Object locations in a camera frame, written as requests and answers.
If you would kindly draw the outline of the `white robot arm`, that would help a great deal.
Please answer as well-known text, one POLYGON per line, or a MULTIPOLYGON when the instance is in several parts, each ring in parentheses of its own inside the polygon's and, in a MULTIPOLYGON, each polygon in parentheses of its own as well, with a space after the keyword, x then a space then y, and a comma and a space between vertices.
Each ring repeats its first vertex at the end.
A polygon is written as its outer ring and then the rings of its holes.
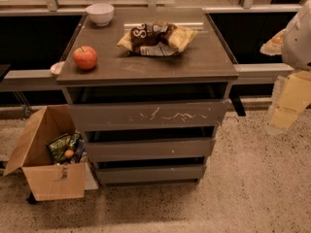
POLYGON ((281 55, 282 61, 294 68, 290 75, 276 79, 267 112, 266 132, 282 134, 311 104, 311 1, 300 8, 285 29, 263 44, 260 52, 281 55))

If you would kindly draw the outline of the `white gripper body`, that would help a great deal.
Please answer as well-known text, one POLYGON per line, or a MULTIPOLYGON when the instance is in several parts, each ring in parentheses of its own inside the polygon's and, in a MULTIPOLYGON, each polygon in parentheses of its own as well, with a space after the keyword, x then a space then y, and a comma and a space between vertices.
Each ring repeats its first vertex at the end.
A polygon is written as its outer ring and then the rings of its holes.
POLYGON ((311 104, 311 72, 296 71, 279 76, 273 86, 272 104, 267 112, 267 133, 286 132, 311 104))

